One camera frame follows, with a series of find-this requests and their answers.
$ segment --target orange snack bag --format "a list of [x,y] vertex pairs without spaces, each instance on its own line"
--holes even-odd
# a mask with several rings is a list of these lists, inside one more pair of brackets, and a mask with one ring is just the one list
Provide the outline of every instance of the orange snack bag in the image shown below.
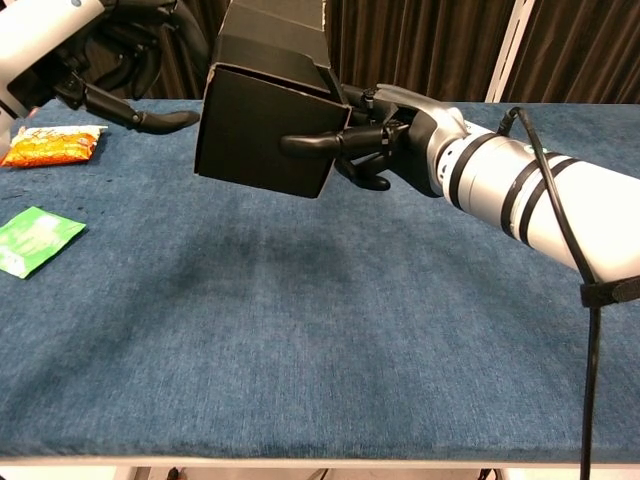
[[21,128],[0,167],[42,167],[87,162],[100,134],[97,125]]

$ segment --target table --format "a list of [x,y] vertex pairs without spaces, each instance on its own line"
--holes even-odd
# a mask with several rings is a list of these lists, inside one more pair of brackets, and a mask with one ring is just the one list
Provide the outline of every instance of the table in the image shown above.
[[[550,150],[640,175],[640,107],[528,108]],[[318,200],[196,176],[196,134],[109,125],[87,165],[0,171],[0,224],[88,225],[0,275],[0,458],[578,461],[577,273],[391,174]],[[604,310],[595,463],[640,459],[638,308]]]

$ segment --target green packet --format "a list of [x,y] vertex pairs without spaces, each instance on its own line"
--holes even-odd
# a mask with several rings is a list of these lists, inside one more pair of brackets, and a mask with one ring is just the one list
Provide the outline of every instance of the green packet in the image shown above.
[[26,278],[86,225],[31,207],[0,227],[0,270]]

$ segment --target blue fabric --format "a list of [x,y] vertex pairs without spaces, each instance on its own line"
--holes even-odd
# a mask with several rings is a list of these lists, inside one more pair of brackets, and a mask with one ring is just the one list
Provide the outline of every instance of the blue fabric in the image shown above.
[[[495,128],[507,106],[460,108]],[[550,150],[640,175],[640,107],[530,112]],[[319,200],[198,177],[196,133],[112,125],[88,165],[0,171],[0,223],[88,225],[0,275],[0,456],[578,461],[575,272],[393,176]],[[640,459],[639,313],[604,311],[596,462]]]

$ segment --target black cardboard box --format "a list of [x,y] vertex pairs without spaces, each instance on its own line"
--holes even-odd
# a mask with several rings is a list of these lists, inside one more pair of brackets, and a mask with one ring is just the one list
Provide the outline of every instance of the black cardboard box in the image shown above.
[[284,156],[284,135],[342,130],[350,108],[331,70],[322,0],[233,0],[204,95],[199,175],[316,198],[330,159]]

